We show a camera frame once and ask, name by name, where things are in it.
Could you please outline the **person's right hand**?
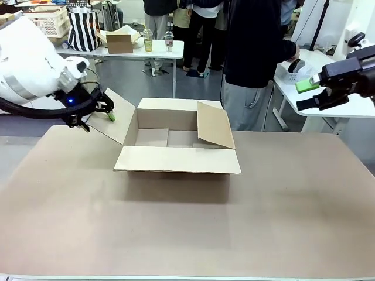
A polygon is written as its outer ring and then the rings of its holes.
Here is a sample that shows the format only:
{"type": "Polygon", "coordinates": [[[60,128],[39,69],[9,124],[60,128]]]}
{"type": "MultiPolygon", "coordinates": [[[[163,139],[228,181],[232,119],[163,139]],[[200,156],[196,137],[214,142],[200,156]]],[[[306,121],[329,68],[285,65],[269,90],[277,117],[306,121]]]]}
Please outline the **person's right hand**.
{"type": "Polygon", "coordinates": [[[294,62],[295,60],[299,59],[299,55],[300,55],[300,48],[298,45],[296,45],[296,52],[288,61],[291,63],[294,62]]]}

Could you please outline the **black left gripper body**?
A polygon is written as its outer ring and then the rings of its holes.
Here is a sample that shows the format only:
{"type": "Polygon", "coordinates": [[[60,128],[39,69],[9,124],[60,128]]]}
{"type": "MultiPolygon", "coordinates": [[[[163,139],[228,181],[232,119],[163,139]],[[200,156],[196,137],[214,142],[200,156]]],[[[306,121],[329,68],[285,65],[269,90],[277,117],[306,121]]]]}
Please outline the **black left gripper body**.
{"type": "Polygon", "coordinates": [[[65,109],[61,109],[57,117],[70,128],[77,127],[78,120],[87,124],[88,118],[93,113],[105,114],[105,111],[114,110],[114,102],[99,85],[88,92],[84,85],[77,84],[67,94],[63,91],[56,92],[55,99],[65,106],[65,109]]]}

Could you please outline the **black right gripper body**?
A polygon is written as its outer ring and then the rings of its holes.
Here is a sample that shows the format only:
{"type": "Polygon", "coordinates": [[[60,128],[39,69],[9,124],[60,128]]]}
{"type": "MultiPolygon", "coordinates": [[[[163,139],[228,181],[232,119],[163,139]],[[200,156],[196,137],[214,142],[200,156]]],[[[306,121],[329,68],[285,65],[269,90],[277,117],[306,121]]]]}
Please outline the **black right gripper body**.
{"type": "Polygon", "coordinates": [[[333,96],[373,97],[374,46],[355,50],[346,59],[323,66],[319,79],[319,85],[330,90],[333,96]]]}

